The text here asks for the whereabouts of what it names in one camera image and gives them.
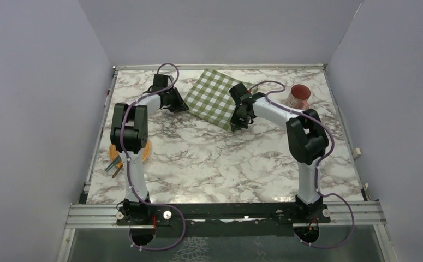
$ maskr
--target marble table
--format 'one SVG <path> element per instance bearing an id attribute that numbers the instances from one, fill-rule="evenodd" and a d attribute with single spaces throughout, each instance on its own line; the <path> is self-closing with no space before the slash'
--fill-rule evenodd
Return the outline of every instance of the marble table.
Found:
<path id="1" fill-rule="evenodd" d="M 321 188 L 347 200 L 362 200 L 354 162 L 322 70 L 219 70 L 238 80 L 257 83 L 277 80 L 288 87 L 304 84 L 311 91 L 309 103 L 335 137 L 335 150 L 321 165 Z M 175 76 L 174 71 L 163 71 Z M 183 97 L 202 70 L 182 70 L 176 87 Z M 152 83 L 154 71 L 120 71 L 98 150 L 88 204 L 113 204 L 124 198 L 124 172 L 111 178 L 110 127 L 115 103 L 130 103 Z M 277 85 L 262 85 L 267 93 Z M 288 91 L 272 95 L 282 102 Z M 154 203 L 237 203 L 294 201 L 298 188 L 296 160 L 288 150 L 282 128 L 256 118 L 246 130 L 227 132 L 187 112 L 159 110 L 148 120 L 152 152 L 144 171 Z M 335 197 L 325 201 L 338 201 Z"/>

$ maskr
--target cup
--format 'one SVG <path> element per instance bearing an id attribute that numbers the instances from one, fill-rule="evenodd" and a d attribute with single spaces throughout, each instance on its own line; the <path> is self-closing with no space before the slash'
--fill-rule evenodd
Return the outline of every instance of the cup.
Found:
<path id="1" fill-rule="evenodd" d="M 307 86 L 297 84 L 291 87 L 285 104 L 291 108 L 305 111 L 309 109 L 308 98 L 310 96 L 311 90 Z"/>

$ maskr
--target gray vein marble pattern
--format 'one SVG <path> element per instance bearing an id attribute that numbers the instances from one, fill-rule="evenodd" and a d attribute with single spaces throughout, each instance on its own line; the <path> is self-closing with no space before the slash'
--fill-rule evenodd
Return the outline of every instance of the gray vein marble pattern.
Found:
<path id="1" fill-rule="evenodd" d="M 219 70 L 236 79 L 257 83 L 276 80 L 287 85 L 303 84 L 311 89 L 309 103 L 335 136 L 335 150 L 321 165 L 321 188 L 347 200 L 362 200 L 353 162 L 321 70 Z M 175 71 L 163 73 L 175 77 Z M 176 87 L 183 97 L 202 70 L 182 70 Z M 110 127 L 115 103 L 131 103 L 146 91 L 154 71 L 121 71 L 118 74 L 98 151 L 88 204 L 118 203 L 124 198 L 124 171 L 112 179 Z M 280 89 L 262 85 L 260 92 Z M 271 98 L 284 102 L 288 90 Z M 282 128 L 256 118 L 247 130 L 227 132 L 187 112 L 159 110 L 148 120 L 152 151 L 144 172 L 154 203 L 236 203 L 294 201 L 298 188 L 296 160 L 288 150 Z M 335 197 L 325 201 L 339 201 Z"/>

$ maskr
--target gingham cloth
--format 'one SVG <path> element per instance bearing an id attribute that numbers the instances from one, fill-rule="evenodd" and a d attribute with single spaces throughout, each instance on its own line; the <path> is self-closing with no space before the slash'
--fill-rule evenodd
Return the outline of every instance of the gingham cloth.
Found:
<path id="1" fill-rule="evenodd" d="M 238 83 L 242 81 L 216 70 L 205 69 L 184 99 L 189 106 L 189 113 L 230 131 L 235 102 L 229 90 Z M 250 83 L 243 84 L 247 88 L 252 86 Z"/>

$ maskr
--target checkered napkin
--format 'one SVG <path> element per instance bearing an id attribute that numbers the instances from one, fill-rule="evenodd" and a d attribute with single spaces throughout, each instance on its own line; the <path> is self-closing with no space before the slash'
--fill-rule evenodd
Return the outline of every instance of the checkered napkin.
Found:
<path id="1" fill-rule="evenodd" d="M 184 99 L 189 113 L 230 131 L 235 102 L 229 90 L 241 82 L 216 70 L 205 69 Z M 252 86 L 250 83 L 243 84 L 247 88 Z"/>

